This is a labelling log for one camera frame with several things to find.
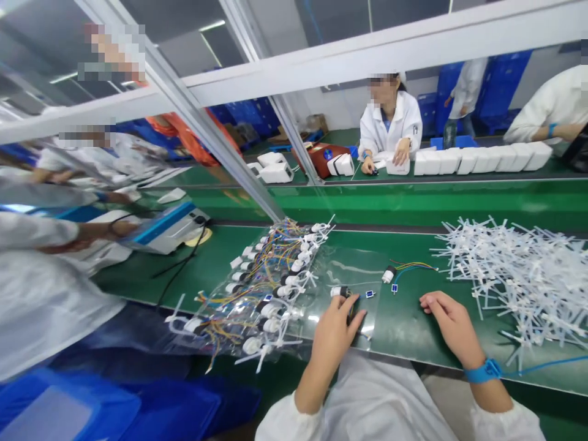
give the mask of metal frame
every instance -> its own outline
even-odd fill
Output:
[[[248,3],[245,0],[219,0],[219,2],[243,52],[247,56],[247,60],[249,62],[256,62],[262,58],[269,57],[270,52],[265,45],[261,33],[253,28],[255,20]],[[304,168],[304,172],[308,178],[308,184],[310,186],[324,185],[325,182],[319,178],[311,157],[304,147],[304,141],[302,141],[300,133],[298,133],[298,129],[294,123],[295,119],[292,116],[290,107],[286,103],[285,97],[280,95],[268,96],[268,100],[276,112],[280,123],[282,123],[284,132],[286,132],[288,139],[292,143],[292,148]]]
[[[138,29],[137,22],[119,0],[75,0],[82,10],[96,23],[112,26],[128,26]],[[133,35],[133,41],[139,41]],[[217,160],[251,195],[265,213],[273,220],[285,217],[279,205],[268,190],[251,172],[245,161],[227,142],[222,132],[206,114],[198,100],[191,94],[173,68],[159,53],[153,43],[145,36],[146,74],[151,87],[156,87],[167,98],[175,111],[198,135],[199,139],[216,156]]]
[[[503,0],[182,81],[201,106],[278,95],[375,72],[421,69],[580,40],[587,14],[588,0]],[[151,86],[3,124],[0,144],[53,135],[72,124],[113,124],[172,110]]]

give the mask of blue and white machine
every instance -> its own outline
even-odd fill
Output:
[[[132,235],[119,243],[137,251],[169,254],[185,240],[198,237],[197,232],[204,228],[208,219],[210,217],[192,202],[184,202],[166,209],[153,219],[143,220]]]

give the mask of blue anti-static wrist strap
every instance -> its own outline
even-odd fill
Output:
[[[547,133],[548,138],[553,138],[553,130],[557,127],[557,124],[550,124],[549,125],[549,132]]]
[[[468,382],[477,384],[499,379],[502,376],[500,366],[492,358],[487,358],[482,367],[472,369],[471,371],[464,369],[464,372]]]

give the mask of blue wire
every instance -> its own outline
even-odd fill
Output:
[[[514,377],[516,375],[528,374],[529,372],[537,371],[539,369],[543,369],[543,368],[546,368],[548,366],[553,366],[555,364],[571,363],[572,361],[579,361],[579,360],[588,360],[588,355],[584,355],[584,356],[576,357],[576,358],[566,358],[564,360],[550,361],[548,363],[538,364],[537,366],[530,367],[528,369],[523,369],[522,371],[503,372],[502,373],[502,376],[503,377]]]

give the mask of black cable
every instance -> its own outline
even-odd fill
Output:
[[[172,282],[176,279],[176,277],[178,277],[178,275],[186,267],[186,265],[188,264],[188,262],[190,261],[190,259],[196,255],[196,250],[198,249],[198,245],[200,245],[200,241],[202,240],[202,238],[204,236],[204,232],[206,231],[206,225],[207,224],[208,224],[208,220],[205,220],[204,223],[202,224],[202,232],[200,233],[200,237],[198,238],[198,241],[196,242],[196,245],[194,246],[194,248],[192,248],[192,251],[190,251],[190,254],[188,255],[188,257],[186,257],[185,259],[181,260],[180,262],[176,262],[171,267],[166,268],[163,271],[160,271],[159,273],[157,273],[155,276],[152,277],[152,278],[155,278],[157,276],[160,276],[161,274],[166,273],[170,269],[172,269],[172,268],[180,265],[179,270],[177,270],[176,273],[171,277],[171,279],[169,280],[169,282],[167,282],[167,285],[165,286],[164,290],[162,291],[161,295],[159,296],[159,299],[157,300],[157,303],[155,305],[155,310],[157,312],[159,312],[159,308],[161,307],[161,303],[164,300],[165,293],[167,293],[167,290],[171,286]]]

